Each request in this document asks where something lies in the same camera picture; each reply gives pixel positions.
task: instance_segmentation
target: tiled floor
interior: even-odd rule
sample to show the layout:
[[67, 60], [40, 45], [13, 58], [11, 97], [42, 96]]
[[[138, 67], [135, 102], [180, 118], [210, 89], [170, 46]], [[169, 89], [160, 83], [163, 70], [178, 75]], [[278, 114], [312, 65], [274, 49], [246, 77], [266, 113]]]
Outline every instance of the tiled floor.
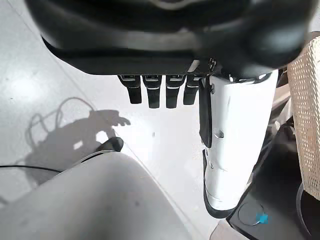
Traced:
[[[319, 25], [319, 17], [312, 30]], [[131, 105], [116, 76], [93, 76], [56, 59], [41, 41], [22, 0], [0, 3], [0, 164], [66, 169], [110, 136], [140, 161], [167, 194], [194, 239], [209, 239], [218, 221], [203, 202], [198, 103], [149, 109]], [[17, 200], [54, 175], [0, 171], [0, 204]]]

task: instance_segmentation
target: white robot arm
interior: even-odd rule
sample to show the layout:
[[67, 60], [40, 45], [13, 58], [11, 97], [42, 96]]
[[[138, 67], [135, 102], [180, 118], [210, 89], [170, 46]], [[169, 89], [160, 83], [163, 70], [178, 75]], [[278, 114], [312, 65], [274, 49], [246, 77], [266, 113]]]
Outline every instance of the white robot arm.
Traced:
[[204, 202], [215, 218], [231, 214], [245, 191], [264, 142], [277, 80], [276, 70], [256, 80], [209, 76], [199, 84]]

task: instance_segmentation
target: white plastic panel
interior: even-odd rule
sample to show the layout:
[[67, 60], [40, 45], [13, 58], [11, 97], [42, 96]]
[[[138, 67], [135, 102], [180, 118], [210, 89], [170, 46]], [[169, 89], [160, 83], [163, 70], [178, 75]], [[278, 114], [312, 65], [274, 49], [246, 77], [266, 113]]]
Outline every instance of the white plastic panel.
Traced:
[[205, 186], [210, 205], [230, 210], [238, 204], [264, 141], [278, 71], [261, 83], [235, 83], [211, 76], [212, 146]]

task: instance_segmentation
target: black cable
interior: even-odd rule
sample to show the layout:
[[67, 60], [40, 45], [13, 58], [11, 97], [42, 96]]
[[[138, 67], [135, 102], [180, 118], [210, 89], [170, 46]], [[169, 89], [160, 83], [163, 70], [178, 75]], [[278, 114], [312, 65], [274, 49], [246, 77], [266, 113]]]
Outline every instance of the black cable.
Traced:
[[39, 170], [46, 170], [50, 172], [55, 172], [55, 173], [62, 173], [63, 171], [53, 169], [53, 168], [48, 168], [48, 167], [42, 167], [42, 166], [28, 166], [28, 165], [0, 165], [0, 169], [5, 169], [5, 168], [25, 168], [25, 169], [39, 169]]
[[296, 193], [295, 206], [296, 206], [296, 212], [298, 214], [300, 225], [301, 225], [302, 229], [304, 230], [305, 235], [307, 235], [310, 238], [310, 237], [312, 237], [311, 233], [309, 232], [309, 230], [305, 224], [304, 217], [302, 216], [302, 212], [301, 212], [301, 198], [302, 198], [303, 193], [304, 193], [304, 185], [303, 185], [303, 183], [301, 183], [300, 187], [298, 189], [298, 192]]

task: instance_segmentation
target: blue sticker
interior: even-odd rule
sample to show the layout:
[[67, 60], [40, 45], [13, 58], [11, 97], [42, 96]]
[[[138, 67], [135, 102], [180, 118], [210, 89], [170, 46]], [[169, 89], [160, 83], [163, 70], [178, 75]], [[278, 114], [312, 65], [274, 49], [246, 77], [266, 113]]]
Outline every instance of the blue sticker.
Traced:
[[255, 216], [255, 219], [260, 223], [260, 224], [268, 224], [268, 215], [263, 213], [257, 213]]

